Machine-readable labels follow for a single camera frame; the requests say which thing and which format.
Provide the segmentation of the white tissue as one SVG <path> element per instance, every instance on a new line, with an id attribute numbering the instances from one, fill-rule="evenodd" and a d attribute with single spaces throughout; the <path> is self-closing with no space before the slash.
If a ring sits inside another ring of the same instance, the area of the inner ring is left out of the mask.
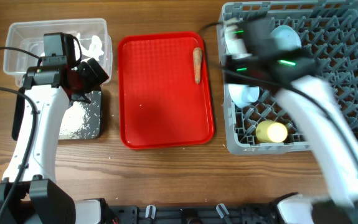
<path id="1" fill-rule="evenodd" d="M 75 30 L 70 30 L 68 33 L 75 36 L 79 41 L 74 40 L 76 60 L 82 56 L 82 62 L 94 58 L 97 62 L 105 63 L 107 54 L 104 31 L 81 34 Z"/>

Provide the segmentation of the small light blue bowl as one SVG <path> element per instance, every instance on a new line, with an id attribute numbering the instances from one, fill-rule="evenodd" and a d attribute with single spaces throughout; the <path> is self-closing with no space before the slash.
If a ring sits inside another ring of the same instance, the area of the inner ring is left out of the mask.
<path id="1" fill-rule="evenodd" d="M 244 108 L 259 99 L 260 88 L 258 86 L 229 84 L 228 91 L 232 101 L 239 108 Z"/>

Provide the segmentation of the light green bowl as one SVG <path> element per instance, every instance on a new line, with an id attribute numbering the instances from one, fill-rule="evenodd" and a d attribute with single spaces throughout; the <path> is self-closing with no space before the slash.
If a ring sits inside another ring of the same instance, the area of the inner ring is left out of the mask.
<path id="1" fill-rule="evenodd" d="M 233 59 L 251 56 L 251 54 L 247 52 L 243 41 L 244 30 L 238 25 L 239 22 L 237 18 L 233 18 L 225 23 L 225 45 L 227 53 L 231 55 Z"/>

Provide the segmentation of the large light blue plate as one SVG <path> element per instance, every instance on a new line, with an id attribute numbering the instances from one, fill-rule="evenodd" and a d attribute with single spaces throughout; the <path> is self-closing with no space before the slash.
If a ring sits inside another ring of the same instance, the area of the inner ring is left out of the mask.
<path id="1" fill-rule="evenodd" d="M 273 29 L 270 36 L 278 50 L 296 50 L 302 47 L 299 35 L 290 26 L 278 26 Z"/>

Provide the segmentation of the cooked white rice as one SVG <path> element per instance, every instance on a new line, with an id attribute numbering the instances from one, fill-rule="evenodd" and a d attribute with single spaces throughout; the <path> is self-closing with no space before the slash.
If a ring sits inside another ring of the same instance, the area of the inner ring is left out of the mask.
<path id="1" fill-rule="evenodd" d="M 101 109 L 98 102 L 75 102 L 64 114 L 60 140 L 96 139 L 100 133 Z"/>

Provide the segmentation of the yellow plastic cup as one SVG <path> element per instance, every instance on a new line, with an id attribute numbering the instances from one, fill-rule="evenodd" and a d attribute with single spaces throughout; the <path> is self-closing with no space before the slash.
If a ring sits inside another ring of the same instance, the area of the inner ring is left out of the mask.
<path id="1" fill-rule="evenodd" d="M 262 143 L 280 143 L 287 136 L 286 126 L 276 121 L 262 121 L 256 128 L 256 137 Z"/>

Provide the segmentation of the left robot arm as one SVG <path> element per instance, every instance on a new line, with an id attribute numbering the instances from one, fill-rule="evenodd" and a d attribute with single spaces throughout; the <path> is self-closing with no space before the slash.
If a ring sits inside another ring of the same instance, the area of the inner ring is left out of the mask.
<path id="1" fill-rule="evenodd" d="M 108 75 L 95 59 L 82 60 L 73 35 L 45 34 L 44 52 L 16 93 L 19 134 L 0 182 L 0 223 L 117 223 L 105 199 L 74 201 L 55 180 L 65 112 L 74 101 L 88 103 Z"/>

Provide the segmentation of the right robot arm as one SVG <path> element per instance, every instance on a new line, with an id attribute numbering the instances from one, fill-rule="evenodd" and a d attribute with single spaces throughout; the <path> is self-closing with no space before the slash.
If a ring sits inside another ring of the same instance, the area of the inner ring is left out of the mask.
<path id="1" fill-rule="evenodd" d="M 294 119 L 326 181 L 327 197 L 292 195 L 277 203 L 285 223 L 358 223 L 358 140 L 318 62 L 295 38 L 278 37 L 265 16 L 223 23 L 227 83 L 265 86 Z"/>

